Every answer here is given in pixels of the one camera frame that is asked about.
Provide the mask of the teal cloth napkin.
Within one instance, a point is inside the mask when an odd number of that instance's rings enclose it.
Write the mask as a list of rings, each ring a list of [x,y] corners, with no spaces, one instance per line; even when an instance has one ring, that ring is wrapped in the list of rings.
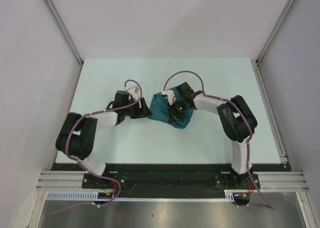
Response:
[[[153,97],[152,97],[152,101],[150,104],[150,111],[152,113],[151,116],[149,116],[149,119],[152,120],[156,120],[156,121],[160,121],[160,122],[164,122],[164,123],[168,123],[169,120],[169,115],[168,115],[168,111],[166,108],[166,105],[168,105],[168,99],[165,97],[162,97],[162,93],[156,93]],[[191,121],[192,115],[193,115],[193,109],[188,110],[183,118],[179,121],[170,123],[171,126],[173,126],[174,128],[177,129],[184,129],[187,127],[187,125],[189,124],[189,122]]]

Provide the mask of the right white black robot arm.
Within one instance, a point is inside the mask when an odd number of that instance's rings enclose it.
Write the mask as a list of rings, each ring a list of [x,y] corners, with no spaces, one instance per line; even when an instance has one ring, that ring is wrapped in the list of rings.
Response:
[[[258,125],[244,98],[237,95],[226,99],[203,91],[195,92],[186,82],[176,90],[178,96],[172,90],[161,92],[168,100],[168,123],[184,120],[185,114],[190,110],[203,110],[218,115],[223,131],[232,141],[231,167],[235,173],[231,175],[230,182],[235,188],[242,189],[248,184],[249,177],[252,178],[250,141]]]

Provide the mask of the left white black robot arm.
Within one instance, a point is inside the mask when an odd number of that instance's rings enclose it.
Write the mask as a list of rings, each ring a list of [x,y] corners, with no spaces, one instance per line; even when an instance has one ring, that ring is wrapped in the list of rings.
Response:
[[[117,91],[114,100],[101,111],[85,115],[69,113],[56,139],[55,148],[93,173],[93,182],[100,188],[107,187],[111,179],[105,172],[105,162],[93,149],[96,131],[119,125],[126,117],[140,119],[152,115],[145,99],[137,97],[135,89]]]

